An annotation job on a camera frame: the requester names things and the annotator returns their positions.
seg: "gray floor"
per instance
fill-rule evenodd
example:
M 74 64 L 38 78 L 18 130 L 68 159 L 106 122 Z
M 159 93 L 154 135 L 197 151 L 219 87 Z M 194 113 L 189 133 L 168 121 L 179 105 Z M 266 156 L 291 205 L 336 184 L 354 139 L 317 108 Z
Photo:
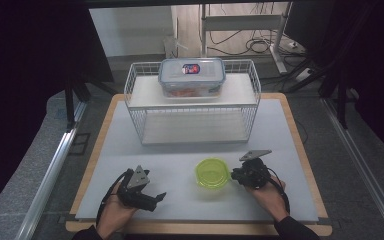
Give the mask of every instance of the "gray floor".
M 149 56 L 155 61 L 163 56 Z M 292 61 L 294 65 L 300 59 Z M 141 58 L 109 59 L 115 77 L 110 86 L 121 91 L 127 66 Z M 254 59 L 262 80 L 263 91 L 282 88 L 270 57 Z M 325 203 L 333 234 L 323 239 L 384 239 L 384 219 L 362 181 L 349 153 L 339 138 L 325 107 L 317 96 L 316 81 L 296 93 L 288 102 L 300 131 L 313 173 Z M 48 204 L 43 211 L 33 239 L 70 239 L 65 230 L 77 188 L 87 165 L 94 142 L 106 114 L 111 96 L 89 85 L 92 99 L 79 124 L 77 139 L 70 149 Z M 48 114 L 41 130 L 17 172 L 0 195 L 0 239 L 14 239 L 45 174 L 50 159 L 65 130 L 64 95 L 57 94 L 48 103 Z M 384 189 L 384 145 L 367 127 L 353 103 L 347 105 L 349 132 Z M 200 239 L 261 239 L 243 236 L 199 236 Z M 196 239 L 196 236 L 129 235 L 127 239 Z

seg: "plastic food container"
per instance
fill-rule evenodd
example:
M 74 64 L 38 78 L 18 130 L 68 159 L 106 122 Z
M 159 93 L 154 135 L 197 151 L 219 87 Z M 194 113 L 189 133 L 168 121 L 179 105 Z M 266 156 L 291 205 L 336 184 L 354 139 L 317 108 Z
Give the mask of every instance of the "plastic food container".
M 196 181 L 199 186 L 219 189 L 230 179 L 230 172 L 225 161 L 219 158 L 207 158 L 195 167 Z
M 166 59 L 158 75 L 168 98 L 218 97 L 225 79 L 219 58 Z

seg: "wooden table edge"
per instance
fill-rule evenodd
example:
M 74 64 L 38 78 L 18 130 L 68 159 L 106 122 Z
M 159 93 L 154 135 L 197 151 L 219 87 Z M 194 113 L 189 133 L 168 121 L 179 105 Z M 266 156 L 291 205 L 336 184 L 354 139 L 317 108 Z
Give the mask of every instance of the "wooden table edge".
M 291 135 L 297 149 L 297 153 L 307 178 L 310 191 L 314 203 L 316 205 L 319 218 L 328 218 L 326 209 L 323 204 L 317 183 L 314 179 L 313 171 L 309 164 L 307 154 L 305 153 L 304 146 L 295 125 L 291 109 L 289 107 L 286 96 L 282 93 L 263 93 L 261 99 L 278 99 L 281 102 L 283 112 L 285 114 Z M 80 202 L 86 193 L 87 187 L 92 178 L 93 171 L 98 162 L 99 155 L 111 124 L 114 110 L 119 101 L 124 101 L 123 94 L 116 94 L 113 96 L 110 106 L 108 107 L 107 114 L 102 123 L 101 130 L 99 131 L 98 138 L 92 150 L 88 165 L 74 199 L 70 215 L 75 215 L 79 209 Z M 70 232 L 77 232 L 82 229 L 89 228 L 93 225 L 94 221 L 67 221 L 66 229 Z M 329 236 L 332 234 L 332 226 L 319 225 L 319 224 L 306 224 L 307 227 L 312 229 L 319 236 Z M 125 228 L 126 233 L 140 233 L 140 234 L 223 234 L 223 235 L 277 235 L 273 224 L 267 223 L 197 223 L 197 222 L 166 222 L 166 221 L 132 221 Z

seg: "hand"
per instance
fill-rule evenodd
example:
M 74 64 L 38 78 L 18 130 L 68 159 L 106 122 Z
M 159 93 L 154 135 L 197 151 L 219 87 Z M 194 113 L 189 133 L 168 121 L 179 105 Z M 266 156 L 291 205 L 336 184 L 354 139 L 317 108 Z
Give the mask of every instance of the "hand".
M 118 230 L 122 230 L 127 222 L 132 218 L 137 208 L 124 206 L 116 195 L 120 183 L 115 185 L 111 196 L 107 199 L 105 208 L 102 211 L 99 224 L 96 230 L 102 239 L 109 239 L 111 234 Z
M 278 179 L 271 176 L 271 178 L 278 182 Z M 285 189 L 286 184 L 283 181 L 280 181 L 283 189 Z M 253 189 L 250 187 L 245 187 L 246 190 L 254 196 L 258 204 L 264 208 L 275 220 L 276 222 L 282 221 L 285 217 L 289 216 L 289 213 L 285 208 L 285 201 L 283 201 L 282 196 L 280 196 L 276 187 L 267 182 L 264 187 L 259 189 Z

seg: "white wire basket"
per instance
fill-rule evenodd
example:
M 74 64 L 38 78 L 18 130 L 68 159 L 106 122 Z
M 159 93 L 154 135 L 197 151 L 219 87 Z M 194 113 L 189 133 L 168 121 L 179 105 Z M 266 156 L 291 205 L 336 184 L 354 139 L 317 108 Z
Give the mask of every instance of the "white wire basket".
M 217 98 L 166 98 L 160 62 L 133 63 L 124 98 L 142 144 L 248 142 L 261 86 L 252 60 L 224 60 Z

